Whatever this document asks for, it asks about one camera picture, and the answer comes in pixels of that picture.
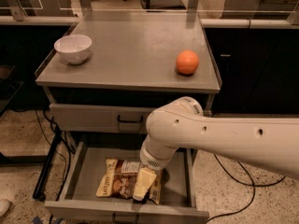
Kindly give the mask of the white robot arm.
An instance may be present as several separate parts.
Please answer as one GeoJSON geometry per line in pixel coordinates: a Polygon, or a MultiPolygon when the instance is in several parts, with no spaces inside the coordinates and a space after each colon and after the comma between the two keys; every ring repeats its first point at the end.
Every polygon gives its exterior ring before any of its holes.
{"type": "Polygon", "coordinates": [[[299,178],[299,119],[210,118],[192,97],[153,110],[140,160],[154,171],[165,168],[179,148],[241,161],[299,178]]]}

